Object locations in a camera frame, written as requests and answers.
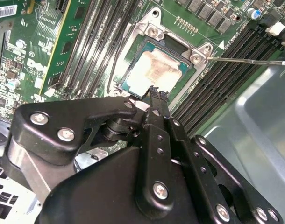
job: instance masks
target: green pcb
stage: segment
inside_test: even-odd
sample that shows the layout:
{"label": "green pcb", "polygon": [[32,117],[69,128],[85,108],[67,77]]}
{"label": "green pcb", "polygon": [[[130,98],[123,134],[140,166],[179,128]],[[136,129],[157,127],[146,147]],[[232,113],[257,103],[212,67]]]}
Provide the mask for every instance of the green pcb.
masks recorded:
{"label": "green pcb", "polygon": [[[212,3],[200,1],[204,4],[201,7],[210,9],[209,14],[207,14],[208,10],[202,8],[193,12],[192,0],[181,1],[185,4],[179,4],[175,0],[140,0],[130,22],[135,24],[152,8],[157,7],[162,13],[161,24],[169,32],[195,47],[209,42],[214,47],[212,55],[220,56],[249,22],[246,12],[254,1],[223,1],[222,7],[214,5],[213,2],[218,1],[212,1]],[[37,0],[33,3],[29,5],[31,7],[29,11],[28,8],[21,9],[26,10],[27,13],[15,17],[12,29],[4,35],[4,49],[0,58],[0,98],[2,98],[0,116],[8,120],[12,118],[15,108],[21,104],[64,99],[63,88],[52,92],[48,90],[56,83],[57,77],[63,72],[69,60],[90,1],[67,1],[64,13],[56,10],[57,1],[55,0]],[[273,3],[264,2],[262,5],[262,13],[272,9],[277,10],[285,18],[285,3],[277,8]],[[221,14],[221,20],[216,24],[210,19],[215,12]],[[145,36],[137,36],[123,60],[123,67],[127,69],[138,49],[142,48],[144,41]],[[96,90],[97,97],[104,96],[112,58],[110,61]],[[178,94],[194,73],[194,68],[185,72],[171,91],[170,99]],[[119,83],[124,74],[125,71],[117,71],[114,81]]]}

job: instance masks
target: silver screw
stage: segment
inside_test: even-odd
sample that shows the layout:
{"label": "silver screw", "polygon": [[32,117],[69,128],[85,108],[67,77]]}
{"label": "silver screw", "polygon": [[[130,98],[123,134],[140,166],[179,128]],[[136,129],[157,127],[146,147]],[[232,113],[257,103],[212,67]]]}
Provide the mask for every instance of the silver screw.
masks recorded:
{"label": "silver screw", "polygon": [[126,107],[130,108],[130,109],[133,108],[133,106],[132,106],[129,102],[125,102],[124,105],[125,105]]}
{"label": "silver screw", "polygon": [[199,141],[200,141],[200,143],[202,143],[203,145],[206,144],[206,141],[205,141],[203,138],[201,138],[201,137],[199,137]]}
{"label": "silver screw", "polygon": [[270,210],[270,209],[268,209],[267,211],[268,211],[269,215],[270,215],[275,221],[278,222],[278,217],[277,217],[277,215],[275,214],[275,212],[272,211],[272,210]]}
{"label": "silver screw", "polygon": [[259,214],[259,216],[260,216],[261,219],[263,219],[264,221],[267,221],[267,220],[268,220],[267,215],[266,215],[266,213],[263,211],[263,209],[257,208],[256,211],[257,211],[257,213]]}
{"label": "silver screw", "polygon": [[193,58],[193,63],[199,64],[199,63],[200,63],[200,57],[199,57],[199,56],[195,56],[195,57]]}
{"label": "silver screw", "polygon": [[42,113],[34,113],[30,116],[32,123],[36,125],[46,125],[48,123],[48,117]]}
{"label": "silver screw", "polygon": [[168,192],[167,192],[166,187],[161,183],[158,183],[158,182],[154,183],[153,191],[159,199],[164,200],[168,196]]}
{"label": "silver screw", "polygon": [[158,110],[152,110],[153,111],[153,113],[156,115],[156,116],[160,116],[160,113],[159,113],[159,111]]}
{"label": "silver screw", "polygon": [[230,221],[230,214],[228,213],[226,208],[223,207],[221,204],[218,204],[216,206],[216,211],[223,221],[225,221],[225,222]]}
{"label": "silver screw", "polygon": [[57,136],[60,140],[63,141],[72,141],[75,138],[75,135],[72,130],[68,128],[62,128],[57,132]]}
{"label": "silver screw", "polygon": [[156,37],[158,35],[158,30],[154,27],[150,27],[150,29],[148,30],[148,35],[150,37]]}
{"label": "silver screw", "polygon": [[180,122],[178,122],[176,119],[174,119],[173,122],[174,122],[174,124],[177,125],[177,126],[180,126],[180,125],[181,125]]}

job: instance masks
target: chip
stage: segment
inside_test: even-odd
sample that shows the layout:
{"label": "chip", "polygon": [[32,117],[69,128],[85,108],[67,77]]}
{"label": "chip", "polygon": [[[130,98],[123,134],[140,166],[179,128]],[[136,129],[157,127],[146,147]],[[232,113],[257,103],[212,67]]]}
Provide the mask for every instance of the chip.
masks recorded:
{"label": "chip", "polygon": [[216,10],[221,11],[221,9],[225,6],[225,3],[223,1],[220,1],[218,5],[216,6]]}
{"label": "chip", "polygon": [[82,6],[78,6],[77,11],[75,13],[74,19],[80,19],[85,13],[86,8]]}
{"label": "chip", "polygon": [[218,31],[221,33],[224,33],[227,31],[227,29],[232,25],[232,22],[230,20],[225,20],[222,22],[222,24],[218,27]]}
{"label": "chip", "polygon": [[71,47],[73,46],[73,42],[66,42],[64,44],[63,50],[62,50],[62,54],[68,53],[71,50]]}
{"label": "chip", "polygon": [[255,0],[253,6],[257,9],[261,8],[265,3],[265,0]]}
{"label": "chip", "polygon": [[210,13],[212,12],[212,8],[209,5],[205,5],[202,10],[199,13],[199,17],[203,18],[204,20],[210,15]]}
{"label": "chip", "polygon": [[16,69],[21,70],[21,69],[22,69],[22,67],[23,67],[23,64],[22,64],[22,63],[17,63],[17,65],[16,65]]}
{"label": "chip", "polygon": [[188,2],[188,0],[177,0],[177,2],[181,5],[185,5]]}
{"label": "chip", "polygon": [[16,62],[16,61],[12,61],[12,62],[11,62],[11,65],[16,68],[17,62]]}
{"label": "chip", "polygon": [[231,18],[231,15],[233,14],[233,12],[234,12],[234,10],[230,8],[230,9],[227,11],[227,13],[225,14],[225,16],[229,19],[229,18]]}
{"label": "chip", "polygon": [[218,24],[218,22],[221,20],[221,18],[222,18],[222,15],[219,12],[215,12],[213,16],[210,18],[210,20],[208,21],[208,23],[215,27]]}
{"label": "chip", "polygon": [[1,107],[6,107],[6,104],[7,104],[7,100],[2,98],[2,97],[0,97],[0,106]]}
{"label": "chip", "polygon": [[201,4],[202,4],[201,0],[193,0],[190,6],[188,7],[188,10],[195,13],[199,9]]}
{"label": "chip", "polygon": [[18,76],[17,72],[7,71],[7,78],[8,79],[14,79],[14,78],[17,78],[17,76]]}

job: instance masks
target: black dimm slot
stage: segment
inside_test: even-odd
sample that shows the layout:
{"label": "black dimm slot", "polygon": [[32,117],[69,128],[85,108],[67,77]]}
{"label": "black dimm slot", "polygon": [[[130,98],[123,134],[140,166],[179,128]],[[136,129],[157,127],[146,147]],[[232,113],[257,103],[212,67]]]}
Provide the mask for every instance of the black dimm slot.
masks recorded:
{"label": "black dimm slot", "polygon": [[[81,29],[80,29],[79,35],[78,35],[77,40],[76,40],[76,42],[74,44],[73,51],[72,51],[72,53],[71,53],[71,55],[69,57],[69,60],[68,60],[68,63],[66,65],[65,70],[62,72],[62,74],[61,74],[61,76],[59,78],[59,81],[58,81],[59,85],[63,85],[65,80],[67,79],[68,75],[70,74],[71,66],[72,66],[72,64],[74,62],[74,58],[76,56],[77,51],[79,50],[79,45],[81,44],[82,38],[83,38],[83,36],[85,34],[85,27],[88,25],[89,17],[92,16],[93,9],[96,7],[97,3],[98,3],[97,0],[92,0],[90,2],[89,8],[88,8],[87,13],[85,15],[85,20],[84,20],[83,24],[81,25]],[[94,18],[92,20],[92,28],[95,25],[95,22],[97,20],[99,12],[100,12],[100,7],[99,7],[99,9],[96,10]]]}
{"label": "black dimm slot", "polygon": [[[137,6],[139,4],[138,0],[135,0],[134,2],[129,2],[128,5],[128,10],[125,11],[122,22],[120,27],[126,27],[130,17],[132,16],[132,14],[134,13],[134,11],[136,10]],[[96,72],[96,78],[94,79],[93,84],[90,87],[90,90],[88,92],[89,96],[92,96],[96,90],[96,88],[98,87],[98,84],[104,74],[104,71],[106,69],[106,67],[109,64],[110,58],[113,56],[114,52],[117,50],[117,48],[120,45],[120,42],[122,40],[122,36],[124,34],[124,29],[120,29],[119,33],[117,35],[117,39],[114,41],[114,46],[112,46],[111,50],[107,53],[107,56],[105,57],[105,59],[102,61],[102,64],[100,65],[98,71]]]}
{"label": "black dimm slot", "polygon": [[96,21],[94,27],[92,28],[91,34],[88,37],[88,41],[87,41],[87,44],[85,45],[83,54],[80,57],[80,59],[78,60],[78,64],[76,66],[76,70],[74,71],[74,75],[68,82],[67,87],[69,90],[73,89],[73,87],[75,86],[76,82],[79,79],[80,71],[82,70],[82,68],[86,62],[88,53],[89,53],[89,51],[93,45],[93,41],[96,38],[97,32],[100,29],[101,24],[102,24],[107,12],[108,12],[108,9],[110,7],[110,3],[111,3],[110,0],[106,0],[106,1],[102,2],[101,9],[100,9],[100,15],[97,17],[97,21]]}
{"label": "black dimm slot", "polygon": [[91,75],[93,73],[93,69],[95,68],[95,66],[98,62],[98,59],[100,57],[100,54],[102,53],[103,48],[105,47],[105,44],[111,35],[112,29],[114,28],[116,22],[118,21],[118,19],[120,17],[120,13],[123,10],[124,4],[125,4],[125,0],[123,0],[122,2],[120,2],[120,1],[115,2],[114,10],[110,14],[110,16],[107,20],[107,23],[103,28],[102,35],[99,38],[98,43],[96,45],[97,49],[94,51],[93,56],[92,56],[92,60],[90,61],[88,69],[86,69],[85,75],[82,78],[82,80],[80,81],[80,85],[75,90],[75,92],[77,92],[78,90],[81,90],[82,91],[81,94],[83,94],[84,89],[87,87],[87,83],[88,83],[89,79],[91,78]]}
{"label": "black dimm slot", "polygon": [[[248,39],[250,39],[252,36],[252,35],[250,35],[249,32],[247,32],[247,35],[248,35]],[[235,56],[237,58],[243,58],[244,54],[247,53],[249,50],[249,47],[250,47],[249,44],[252,45],[252,47],[253,47],[253,45],[255,45],[255,43],[249,42],[249,43],[247,43],[247,46],[243,46],[242,52],[236,51],[236,52],[232,53],[232,51],[231,51],[232,55],[229,55],[229,56],[230,57]],[[237,45],[234,47],[234,50],[237,50],[238,48],[241,48],[241,47],[242,46]],[[194,95],[194,97],[192,97],[188,101],[189,105],[186,106],[186,110],[183,113],[181,113],[180,116],[178,116],[183,124],[185,124],[186,121],[190,119],[189,109],[191,107],[194,107],[194,102],[200,96],[205,96],[205,94],[203,92],[208,91],[209,86],[210,86],[210,88],[212,88],[211,87],[212,85],[214,87],[216,85],[216,83],[220,83],[221,80],[223,78],[225,78],[224,75],[226,74],[226,72],[231,71],[231,69],[233,69],[236,65],[237,65],[237,63],[223,63],[223,62],[221,62],[217,65],[217,67],[215,69],[213,69],[210,72],[212,75],[207,76],[207,80],[205,81],[206,82],[205,86],[204,85],[200,86],[199,90],[195,92],[196,94]]]}
{"label": "black dimm slot", "polygon": [[[269,48],[269,44],[266,44],[266,46],[259,50],[262,53],[262,51],[265,51],[262,57],[262,60],[268,59],[275,51],[275,48]],[[225,88],[226,90],[223,91],[223,93],[220,93],[218,99],[215,100],[212,104],[207,104],[202,112],[199,112],[191,121],[191,125],[188,127],[186,126],[186,131],[189,135],[193,135],[198,128],[200,128],[204,122],[212,116],[224,103],[225,101],[233,96],[235,92],[242,86],[243,83],[245,83],[255,72],[257,69],[260,68],[259,65],[249,65],[244,64],[242,65],[244,67],[244,72],[238,71],[241,75],[235,79],[235,81],[231,82],[230,84],[227,84],[227,86],[223,86],[222,88]]]}
{"label": "black dimm slot", "polygon": [[[238,58],[246,58],[246,55],[249,53],[250,49],[253,49],[260,40],[254,40],[247,43],[246,46],[243,46],[242,51],[238,52],[236,57]],[[221,85],[229,76],[232,76],[233,73],[235,73],[235,69],[239,67],[241,63],[229,63],[227,67],[224,67],[223,71],[220,71],[217,75],[218,78],[213,80],[213,83],[210,83],[210,89],[205,89],[207,92],[199,94],[195,101],[190,105],[192,107],[192,110],[190,110],[189,113],[186,114],[183,118],[181,118],[182,124],[186,124],[187,121],[190,121],[192,116],[196,113],[198,108],[204,104],[208,98],[216,91],[216,88],[218,88],[219,85]]]}
{"label": "black dimm slot", "polygon": [[[243,41],[243,39],[248,38],[253,31],[245,29],[242,31],[242,33],[237,37],[237,39],[232,43],[232,45],[228,48],[227,51],[225,51],[222,55],[222,57],[232,57],[233,54],[237,51],[237,49],[240,47],[240,42]],[[205,77],[201,80],[201,82],[196,86],[196,89],[193,90],[191,94],[189,94],[188,98],[192,98],[194,94],[199,93],[201,89],[208,85],[209,82],[211,82],[214,77],[216,77],[216,73],[222,69],[222,67],[226,66],[228,63],[224,62],[215,62],[214,65],[211,67],[208,74],[205,75]],[[186,100],[182,102],[182,104],[178,107],[178,109],[173,113],[174,117],[179,117],[182,110],[180,108],[188,108],[188,106],[191,104],[190,100]]]}
{"label": "black dimm slot", "polygon": [[[247,58],[249,58],[249,59],[260,58],[260,54],[265,49],[264,45],[266,44],[266,41],[264,41],[264,42],[258,41],[258,42],[259,42],[259,46],[256,46],[255,51],[252,52],[251,55]],[[243,72],[245,71],[245,69],[249,68],[249,64],[244,64],[244,63],[235,63],[235,64],[237,64],[235,69],[232,72],[230,72],[222,82],[217,83],[218,86],[215,87],[213,92],[206,95],[206,99],[201,100],[202,104],[204,104],[203,101],[205,102],[207,100],[208,100],[206,102],[207,105],[212,104],[212,101],[215,100],[218,97],[218,95],[222,95],[224,92],[226,92],[228,90],[229,87],[227,87],[227,86],[229,84],[233,83],[239,77],[243,76]],[[190,128],[190,125],[194,123],[195,118],[193,118],[192,116],[196,113],[196,111],[199,110],[198,111],[199,114],[204,113],[204,109],[203,110],[200,109],[202,107],[202,104],[201,105],[197,105],[197,104],[194,105],[193,108],[196,108],[196,110],[191,113],[191,117],[189,118],[189,122],[186,124],[187,129]]]}

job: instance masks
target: ram slot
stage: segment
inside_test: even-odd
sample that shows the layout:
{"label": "ram slot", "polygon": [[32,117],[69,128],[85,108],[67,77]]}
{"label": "ram slot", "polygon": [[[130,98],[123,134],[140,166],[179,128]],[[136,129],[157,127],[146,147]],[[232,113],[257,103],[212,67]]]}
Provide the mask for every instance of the ram slot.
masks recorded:
{"label": "ram slot", "polygon": [[88,30],[89,30],[89,33],[91,33],[95,25],[97,17],[100,13],[100,4],[99,4],[100,1],[101,0],[92,0],[90,2],[89,8],[85,15],[84,23],[82,24],[81,31],[77,37],[77,40],[74,45],[71,56],[69,58],[69,61],[66,65],[65,70],[63,71],[63,73],[61,74],[59,78],[59,81],[58,81],[59,87],[62,87],[65,84],[68,76],[70,76],[70,80],[74,79],[75,70],[73,69],[74,67],[72,67],[72,64],[75,63],[75,57],[77,56],[77,53],[82,52],[83,47],[85,46],[85,43],[87,42],[89,38],[89,35],[86,36],[86,28],[89,26],[90,28]]}
{"label": "ram slot", "polygon": [[121,20],[121,25],[120,25],[120,27],[122,27],[123,29],[119,29],[119,32],[116,35],[116,39],[113,42],[111,49],[106,53],[104,60],[102,60],[102,63],[96,72],[93,83],[91,84],[90,89],[87,93],[88,96],[90,96],[90,97],[93,96],[94,92],[96,91],[96,89],[97,89],[97,87],[101,81],[101,78],[104,75],[104,71],[109,64],[111,57],[114,55],[114,52],[116,52],[118,50],[118,48],[120,47],[125,27],[129,23],[131,16],[133,15],[134,11],[136,10],[138,4],[139,4],[138,0],[134,0],[134,1],[131,1],[128,3],[128,7],[124,12],[124,15],[123,15],[122,20]]}

